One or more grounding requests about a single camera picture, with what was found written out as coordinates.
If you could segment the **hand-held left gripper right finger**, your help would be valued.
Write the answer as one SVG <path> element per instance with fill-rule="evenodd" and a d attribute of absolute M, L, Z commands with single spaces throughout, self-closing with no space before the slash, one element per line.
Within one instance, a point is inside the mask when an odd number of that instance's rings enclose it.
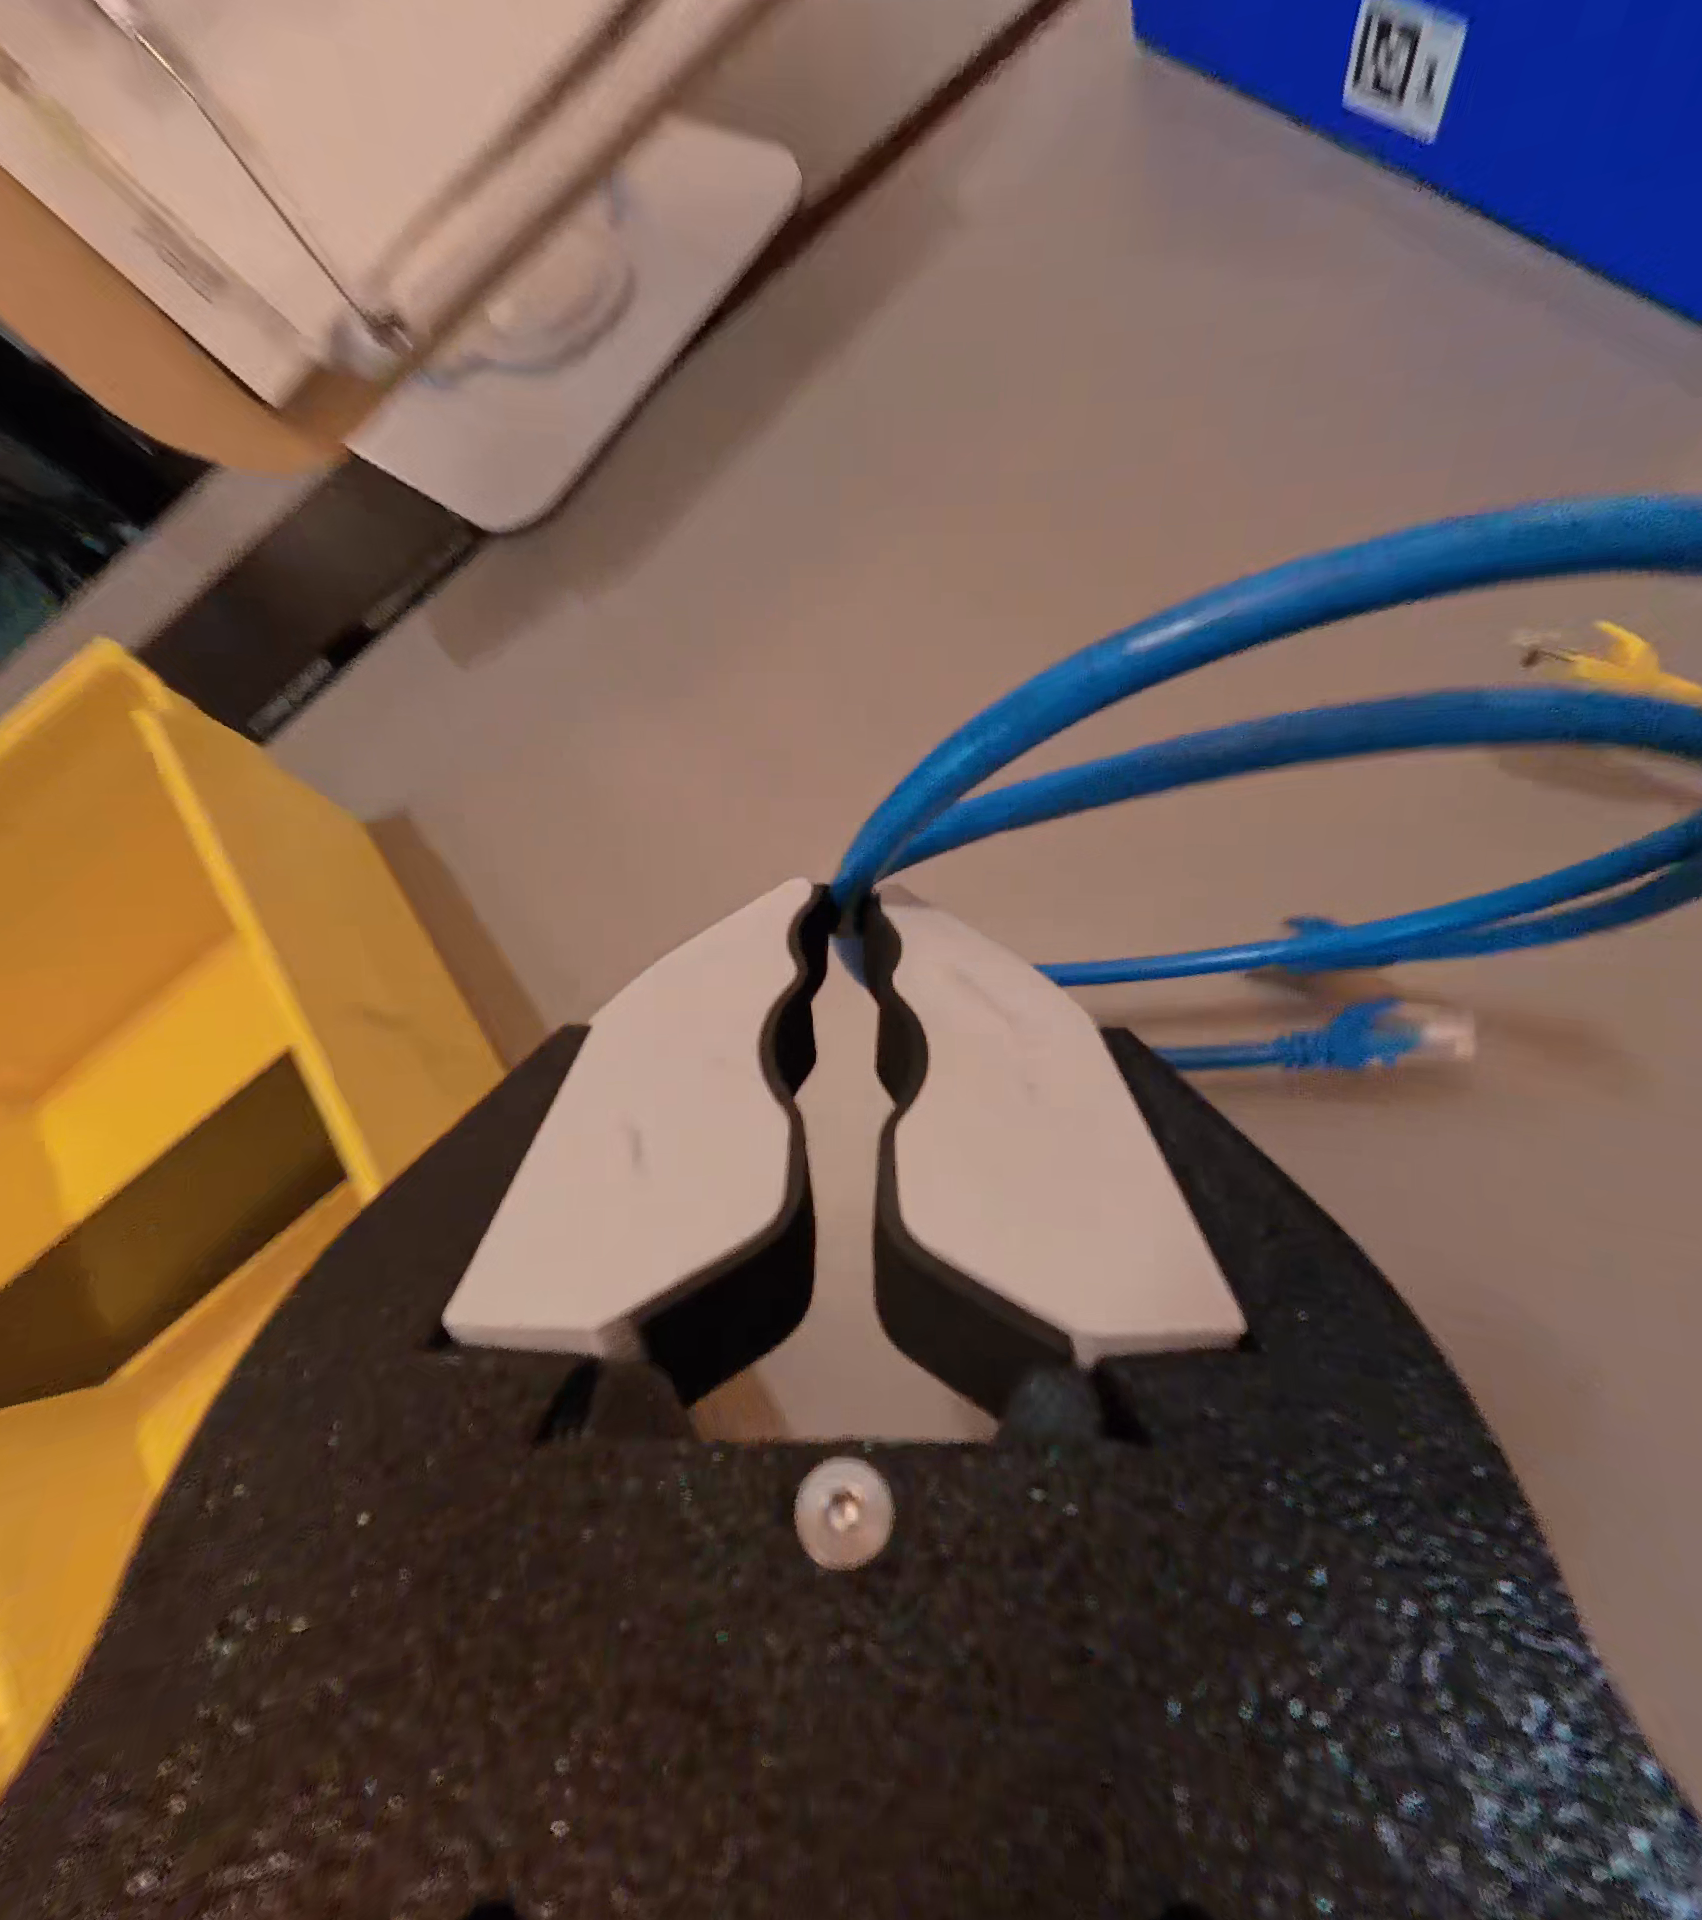
<path fill-rule="evenodd" d="M 1039 1374 L 1231 1353 L 1248 1323 L 1097 1023 L 947 908 L 863 905 L 889 1098 L 873 1213 L 889 1342 L 1002 1420 Z"/>

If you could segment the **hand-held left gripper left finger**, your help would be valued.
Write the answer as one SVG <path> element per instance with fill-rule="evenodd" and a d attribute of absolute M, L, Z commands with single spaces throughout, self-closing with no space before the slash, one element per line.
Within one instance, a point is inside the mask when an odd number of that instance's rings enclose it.
<path fill-rule="evenodd" d="M 810 1306 L 797 1093 L 817 1061 L 817 889 L 785 880 L 588 1025 L 443 1326 L 462 1348 L 646 1361 L 696 1403 Z"/>

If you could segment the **grey desk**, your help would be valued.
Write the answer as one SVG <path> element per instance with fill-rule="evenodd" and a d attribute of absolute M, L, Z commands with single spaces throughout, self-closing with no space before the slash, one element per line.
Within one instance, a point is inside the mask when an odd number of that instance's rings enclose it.
<path fill-rule="evenodd" d="M 1702 493 L 1702 328 L 1064 5 L 271 750 L 521 1058 L 1146 613 L 1665 490 Z M 1702 1810 L 1702 901 L 1399 981 L 1472 1067 L 1206 1093 L 1455 1358 Z"/>

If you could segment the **yellow plastic bin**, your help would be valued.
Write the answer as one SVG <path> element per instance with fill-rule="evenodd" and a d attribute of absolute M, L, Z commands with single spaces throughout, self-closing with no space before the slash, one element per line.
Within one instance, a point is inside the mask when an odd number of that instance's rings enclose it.
<path fill-rule="evenodd" d="M 370 829 L 128 651 L 0 720 L 0 1796 L 240 1358 L 501 1074 Z"/>

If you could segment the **white flat stand base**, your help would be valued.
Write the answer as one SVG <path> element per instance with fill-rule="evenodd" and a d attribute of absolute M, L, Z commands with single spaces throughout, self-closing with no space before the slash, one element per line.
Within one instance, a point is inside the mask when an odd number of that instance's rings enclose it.
<path fill-rule="evenodd" d="M 472 521 L 544 521 L 786 226 L 777 142 L 670 116 L 347 447 Z"/>

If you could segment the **tan cardboard box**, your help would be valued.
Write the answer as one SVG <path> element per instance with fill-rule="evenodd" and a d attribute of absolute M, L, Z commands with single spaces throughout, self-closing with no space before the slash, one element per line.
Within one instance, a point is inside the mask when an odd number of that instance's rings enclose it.
<path fill-rule="evenodd" d="M 0 166 L 0 324 L 145 438 L 255 475 L 331 469 L 331 435 L 277 414 Z"/>

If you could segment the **blue plastic bin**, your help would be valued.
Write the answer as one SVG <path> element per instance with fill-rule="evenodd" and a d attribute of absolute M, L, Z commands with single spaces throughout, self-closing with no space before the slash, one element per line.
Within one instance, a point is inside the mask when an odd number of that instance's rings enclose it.
<path fill-rule="evenodd" d="M 1702 3 L 1136 3 L 1139 44 L 1702 324 Z"/>

